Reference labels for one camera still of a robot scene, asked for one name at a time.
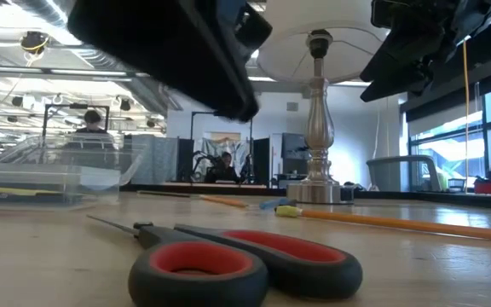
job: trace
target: silver lamp base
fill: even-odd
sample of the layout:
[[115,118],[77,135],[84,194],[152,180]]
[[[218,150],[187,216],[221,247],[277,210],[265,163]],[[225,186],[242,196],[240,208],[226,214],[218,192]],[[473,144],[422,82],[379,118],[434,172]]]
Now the silver lamp base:
[[343,204],[338,182],[298,182],[287,186],[287,198],[304,204]]

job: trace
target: lamp shade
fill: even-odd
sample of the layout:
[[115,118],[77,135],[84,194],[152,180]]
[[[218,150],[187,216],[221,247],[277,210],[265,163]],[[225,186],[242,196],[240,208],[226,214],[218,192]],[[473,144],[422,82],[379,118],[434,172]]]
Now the lamp shade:
[[371,0],[268,0],[264,17],[274,29],[257,64],[267,76],[295,83],[314,76],[306,44],[310,32],[324,29],[332,35],[324,74],[338,83],[359,77],[388,31],[371,25]]

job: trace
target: man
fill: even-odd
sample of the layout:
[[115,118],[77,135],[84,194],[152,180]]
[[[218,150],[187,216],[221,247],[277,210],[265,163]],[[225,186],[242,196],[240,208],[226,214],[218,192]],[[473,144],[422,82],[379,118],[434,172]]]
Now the man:
[[84,114],[86,127],[78,129],[76,133],[105,133],[107,131],[100,128],[101,116],[94,110],[89,110]]
[[236,171],[230,164],[232,163],[232,155],[224,152],[221,155],[221,162],[218,165],[213,165],[208,169],[208,173],[205,175],[206,183],[215,183],[217,181],[233,181],[240,183]]

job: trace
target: black scissor handle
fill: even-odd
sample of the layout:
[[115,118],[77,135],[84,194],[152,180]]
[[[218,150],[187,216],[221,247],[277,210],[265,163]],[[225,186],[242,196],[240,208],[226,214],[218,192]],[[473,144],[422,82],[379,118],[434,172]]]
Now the black scissor handle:
[[268,271],[249,252],[160,227],[140,229],[157,242],[134,263],[128,287],[138,307],[260,306]]
[[357,259],[344,251],[286,235],[255,230],[174,229],[248,251],[261,258],[281,291],[318,299],[349,298],[363,279]]

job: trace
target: white wall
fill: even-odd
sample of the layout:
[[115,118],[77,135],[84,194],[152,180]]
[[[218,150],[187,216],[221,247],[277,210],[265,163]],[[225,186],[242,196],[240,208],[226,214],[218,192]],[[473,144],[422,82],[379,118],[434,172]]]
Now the white wall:
[[[378,108],[380,126],[378,132],[377,157],[399,154],[399,109],[396,97],[365,103],[360,99],[363,88],[330,87],[327,91],[327,105],[335,128],[334,144],[329,149],[332,162],[331,173],[341,183],[358,182],[364,186],[370,183],[366,161],[373,157],[376,139]],[[183,97],[175,97],[186,111],[169,111],[167,137],[189,138],[192,111],[204,110]],[[305,133],[308,121],[309,100],[300,94],[263,93],[258,98],[261,110],[253,119],[253,138],[271,138],[274,148],[273,171],[277,173],[280,164],[281,133]],[[286,104],[299,103],[298,112],[287,112]],[[249,137],[249,124],[238,124],[211,115],[196,115],[194,138],[203,137],[205,132],[240,133],[242,139]]]

